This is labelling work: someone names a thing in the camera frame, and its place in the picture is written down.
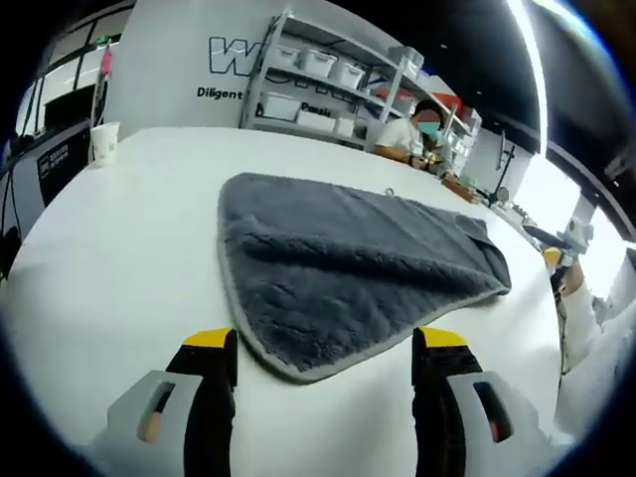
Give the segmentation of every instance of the white storage bin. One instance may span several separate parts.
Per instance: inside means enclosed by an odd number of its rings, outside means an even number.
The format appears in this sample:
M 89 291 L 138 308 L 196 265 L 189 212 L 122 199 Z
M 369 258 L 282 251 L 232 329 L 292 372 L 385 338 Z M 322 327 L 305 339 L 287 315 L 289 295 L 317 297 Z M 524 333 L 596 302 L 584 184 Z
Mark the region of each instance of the white storage bin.
M 466 126 L 470 129 L 471 134 L 476 134 L 481 127 L 481 116 L 472 107 L 465 107 L 461 115 L 462 121 L 466 123 Z
M 351 63 L 338 62 L 329 74 L 329 78 L 352 89 L 357 89 L 365 71 L 355 67 Z
M 332 132 L 336 126 L 335 119 L 309 111 L 299 111 L 296 123 L 301 126 L 307 126 L 327 132 Z
M 417 66 L 411 60 L 407 60 L 406 66 L 404 67 L 404 76 L 410 79 L 411 81 L 417 81 L 418 75 L 419 75 L 419 66 Z
M 300 101 L 298 99 L 278 94 L 277 92 L 264 92 L 262 96 L 263 116 L 287 121 L 296 119 L 298 109 L 300 109 Z
M 334 133 L 340 136 L 352 137 L 354 135 L 354 127 L 356 120 L 354 116 L 342 115 L 336 119 L 336 127 Z
M 300 50 L 278 45 L 273 52 L 272 63 L 276 67 L 293 68 L 298 60 Z
M 415 109 L 415 98 L 411 96 L 396 96 L 394 109 L 410 116 Z
M 423 90 L 428 91 L 430 84 L 429 78 L 430 76 L 426 72 L 424 72 L 423 70 L 419 70 L 417 72 L 417 78 L 415 79 L 415 82 Z
M 319 77 L 327 77 L 338 60 L 333 55 L 318 50 L 305 50 L 300 59 L 300 68 Z
M 389 60 L 399 65 L 401 57 L 407 57 L 415 65 L 415 69 L 419 70 L 424 64 L 424 56 L 415 48 L 411 47 L 392 47 L 389 48 Z

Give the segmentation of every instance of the white table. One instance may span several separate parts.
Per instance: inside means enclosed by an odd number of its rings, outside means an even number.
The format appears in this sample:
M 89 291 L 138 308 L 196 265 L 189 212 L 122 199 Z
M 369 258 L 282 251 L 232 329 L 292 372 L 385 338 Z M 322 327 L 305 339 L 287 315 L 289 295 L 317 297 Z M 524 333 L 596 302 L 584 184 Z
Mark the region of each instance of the white table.
M 483 206 L 435 178 L 364 152 L 238 129 L 146 129 L 119 164 L 86 169 L 45 210 L 2 290 L 5 328 L 35 398 L 70 443 L 181 342 L 232 325 L 217 261 L 217 197 L 244 172 L 397 195 L 484 219 L 513 290 L 440 318 L 486 370 L 518 388 L 552 429 L 557 315 L 540 255 Z M 414 475 L 410 340 L 323 382 L 294 386 L 238 356 L 234 475 Z

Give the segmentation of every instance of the paper cup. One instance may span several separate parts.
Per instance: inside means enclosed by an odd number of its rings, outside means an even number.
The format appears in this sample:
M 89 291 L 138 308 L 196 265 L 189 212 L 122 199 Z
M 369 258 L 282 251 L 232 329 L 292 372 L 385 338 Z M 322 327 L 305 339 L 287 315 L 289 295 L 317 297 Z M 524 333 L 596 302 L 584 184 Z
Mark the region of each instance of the paper cup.
M 117 162 L 118 133 L 118 122 L 108 122 L 90 131 L 93 163 L 96 166 L 109 166 Z

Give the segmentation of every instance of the person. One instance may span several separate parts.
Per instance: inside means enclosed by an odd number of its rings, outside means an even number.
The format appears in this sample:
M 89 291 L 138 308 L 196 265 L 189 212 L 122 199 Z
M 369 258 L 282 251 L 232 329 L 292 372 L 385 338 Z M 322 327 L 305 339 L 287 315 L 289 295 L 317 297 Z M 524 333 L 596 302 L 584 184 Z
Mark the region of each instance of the person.
M 556 403 L 556 441 L 581 441 L 599 422 L 605 405 L 625 376 L 634 349 L 636 300 L 598 325 L 580 263 L 563 278 L 563 347 L 569 371 L 561 378 Z
M 395 119 L 385 126 L 374 153 L 415 169 L 423 169 L 427 161 L 417 154 L 416 145 L 422 142 L 424 152 L 437 149 L 438 131 L 443 128 L 443 111 L 432 99 L 423 99 L 410 118 Z

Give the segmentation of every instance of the white shirt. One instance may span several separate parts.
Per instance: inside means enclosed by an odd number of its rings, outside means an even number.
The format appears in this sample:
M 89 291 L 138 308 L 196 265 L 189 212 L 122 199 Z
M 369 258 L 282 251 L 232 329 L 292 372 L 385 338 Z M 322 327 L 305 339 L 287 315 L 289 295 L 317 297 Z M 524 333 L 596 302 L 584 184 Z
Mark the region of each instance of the white shirt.
M 382 131 L 377 146 L 396 147 L 410 154 L 421 154 L 421 134 L 407 118 L 389 122 Z
M 636 301 L 601 326 L 584 284 L 562 301 L 567 313 L 564 347 L 571 369 L 561 379 L 555 424 L 580 440 L 593 428 L 627 368 L 634 348 Z

